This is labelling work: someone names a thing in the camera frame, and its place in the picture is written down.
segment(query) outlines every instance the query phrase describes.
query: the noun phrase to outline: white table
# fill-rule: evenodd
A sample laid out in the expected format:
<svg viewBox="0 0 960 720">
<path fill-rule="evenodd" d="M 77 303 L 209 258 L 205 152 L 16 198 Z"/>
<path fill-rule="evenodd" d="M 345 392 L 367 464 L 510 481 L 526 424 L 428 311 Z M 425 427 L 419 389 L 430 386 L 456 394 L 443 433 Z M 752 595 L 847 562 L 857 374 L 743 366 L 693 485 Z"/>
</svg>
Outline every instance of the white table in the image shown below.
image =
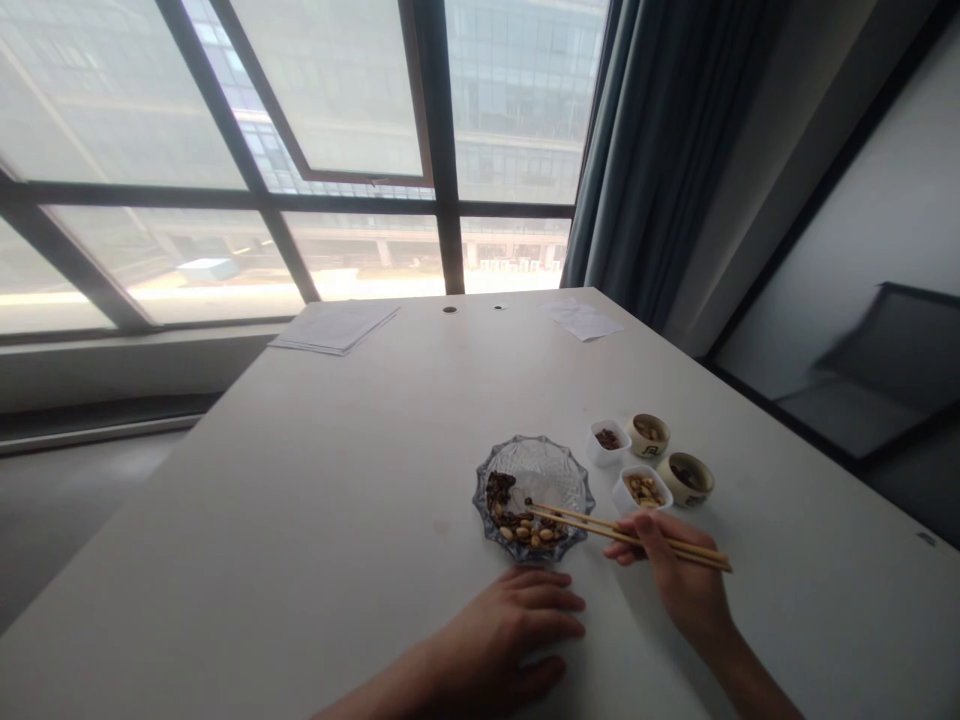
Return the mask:
<svg viewBox="0 0 960 720">
<path fill-rule="evenodd" d="M 579 342 L 537 309 L 567 295 L 627 330 Z M 569 445 L 610 518 L 583 440 L 636 412 L 713 469 L 676 512 L 731 555 L 740 627 L 809 717 L 958 716 L 956 551 L 595 290 L 399 302 L 349 357 L 253 364 L 0 640 L 0 716 L 304 718 L 507 567 L 470 504 L 491 446 Z M 649 568 L 602 546 L 562 563 L 588 634 L 529 715 L 731 714 Z"/>
</svg>

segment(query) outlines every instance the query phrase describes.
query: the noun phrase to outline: stack of paper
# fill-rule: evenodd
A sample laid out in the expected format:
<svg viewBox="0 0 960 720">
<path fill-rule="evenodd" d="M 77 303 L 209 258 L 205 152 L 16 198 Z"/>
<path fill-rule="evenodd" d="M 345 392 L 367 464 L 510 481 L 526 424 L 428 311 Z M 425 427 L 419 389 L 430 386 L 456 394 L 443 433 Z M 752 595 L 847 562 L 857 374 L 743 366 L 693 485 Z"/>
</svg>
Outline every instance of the stack of paper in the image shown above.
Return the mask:
<svg viewBox="0 0 960 720">
<path fill-rule="evenodd" d="M 560 327 L 576 335 L 581 341 L 612 335 L 623 330 L 623 325 L 576 298 L 565 298 L 540 306 Z"/>
<path fill-rule="evenodd" d="M 349 300 L 310 303 L 270 345 L 343 356 L 399 309 L 388 303 Z"/>
</svg>

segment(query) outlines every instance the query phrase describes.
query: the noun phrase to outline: glass bowl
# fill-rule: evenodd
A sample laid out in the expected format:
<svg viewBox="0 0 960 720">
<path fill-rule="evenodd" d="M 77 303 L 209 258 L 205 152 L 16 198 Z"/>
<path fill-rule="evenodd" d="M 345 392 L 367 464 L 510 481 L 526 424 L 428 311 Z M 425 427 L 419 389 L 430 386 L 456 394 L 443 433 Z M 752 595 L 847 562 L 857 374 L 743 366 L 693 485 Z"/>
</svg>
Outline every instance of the glass bowl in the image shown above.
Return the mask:
<svg viewBox="0 0 960 720">
<path fill-rule="evenodd" d="M 557 445 L 546 436 L 515 435 L 495 445 L 483 465 L 477 468 L 477 491 L 473 504 L 483 520 L 483 534 L 498 543 L 518 563 L 559 562 L 567 550 L 587 539 L 587 533 L 567 526 L 560 542 L 550 549 L 536 549 L 507 540 L 500 533 L 487 507 L 487 480 L 492 472 L 506 473 L 517 479 L 504 510 L 519 515 L 530 508 L 524 498 L 564 510 L 589 515 L 596 501 L 587 485 L 587 471 L 573 458 L 570 448 Z"/>
</svg>

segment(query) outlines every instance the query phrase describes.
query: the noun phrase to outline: dark food pieces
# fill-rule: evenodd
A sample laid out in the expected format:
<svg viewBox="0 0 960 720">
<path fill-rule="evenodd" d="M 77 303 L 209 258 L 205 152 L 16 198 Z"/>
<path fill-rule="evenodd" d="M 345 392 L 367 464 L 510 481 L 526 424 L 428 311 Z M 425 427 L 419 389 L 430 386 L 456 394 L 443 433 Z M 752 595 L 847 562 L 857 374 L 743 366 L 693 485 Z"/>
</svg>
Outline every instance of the dark food pieces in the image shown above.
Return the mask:
<svg viewBox="0 0 960 720">
<path fill-rule="evenodd" d="M 650 425 L 646 425 L 636 420 L 633 421 L 633 426 L 637 429 L 637 432 L 643 435 L 647 440 L 660 442 L 663 439 L 660 437 L 660 432 L 655 427 L 651 427 Z"/>
<path fill-rule="evenodd" d="M 688 488 L 692 488 L 694 490 L 700 489 L 697 486 L 696 479 L 693 477 L 693 473 L 687 470 L 686 468 L 682 468 L 679 465 L 674 465 L 673 463 L 670 463 L 670 470 L 671 472 L 673 472 L 674 475 L 676 475 L 677 480 L 682 482 Z"/>
<path fill-rule="evenodd" d="M 660 491 L 657 489 L 657 483 L 653 478 L 642 475 L 630 475 L 623 479 L 633 496 L 634 501 L 640 507 L 658 508 L 666 502 Z"/>
<path fill-rule="evenodd" d="M 566 526 L 549 518 L 538 518 L 533 513 L 512 513 L 507 510 L 510 491 L 517 484 L 513 475 L 492 472 L 487 479 L 487 509 L 493 524 L 509 542 L 527 545 L 534 550 L 552 550 L 563 539 Z M 533 503 L 524 499 L 525 505 Z"/>
<path fill-rule="evenodd" d="M 597 442 L 604 450 L 620 449 L 620 441 L 617 440 L 617 434 L 613 430 L 601 430 L 597 433 Z"/>
</svg>

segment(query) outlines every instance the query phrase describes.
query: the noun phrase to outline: curtain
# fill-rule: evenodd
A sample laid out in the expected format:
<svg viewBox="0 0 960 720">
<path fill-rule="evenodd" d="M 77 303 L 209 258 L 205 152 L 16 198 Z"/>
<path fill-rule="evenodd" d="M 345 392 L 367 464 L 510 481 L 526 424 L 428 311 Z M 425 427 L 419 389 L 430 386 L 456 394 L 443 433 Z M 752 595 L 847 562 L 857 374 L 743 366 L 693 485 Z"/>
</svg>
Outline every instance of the curtain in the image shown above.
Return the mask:
<svg viewBox="0 0 960 720">
<path fill-rule="evenodd" d="M 663 329 L 786 6 L 622 0 L 562 287 Z"/>
</svg>

